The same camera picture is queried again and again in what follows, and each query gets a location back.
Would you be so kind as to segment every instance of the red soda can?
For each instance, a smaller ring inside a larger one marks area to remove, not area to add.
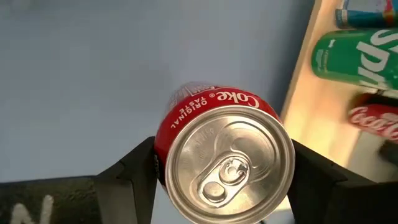
[[[348,112],[348,121],[398,143],[398,99],[364,93],[354,101]]]
[[[181,86],[155,152],[160,183],[193,223],[257,223],[284,199],[294,173],[294,147],[274,110],[230,86]]]

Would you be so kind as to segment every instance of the gray wall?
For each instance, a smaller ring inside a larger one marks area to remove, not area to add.
[[[0,2],[0,182],[97,174],[206,80],[280,111],[313,0]],[[159,188],[154,223],[188,223]]]

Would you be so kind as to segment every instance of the sprite can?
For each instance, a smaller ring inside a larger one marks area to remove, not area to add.
[[[311,64],[320,78],[398,90],[398,29],[329,32],[317,42]]]

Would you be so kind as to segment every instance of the coke logo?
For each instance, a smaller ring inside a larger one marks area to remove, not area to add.
[[[217,92],[217,100],[223,101],[223,100],[233,100],[234,103],[240,103],[240,102],[247,102],[249,106],[252,106],[254,108],[259,107],[259,102],[257,99],[253,96],[247,96],[244,93],[235,93],[235,92]]]
[[[396,119],[388,119],[392,117],[390,113],[370,114],[367,106],[359,106],[348,114],[351,123],[377,132],[390,140],[398,141],[398,122]]]

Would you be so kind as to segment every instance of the blue can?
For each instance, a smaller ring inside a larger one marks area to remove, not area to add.
[[[343,28],[398,26],[398,0],[341,0],[336,25]]]

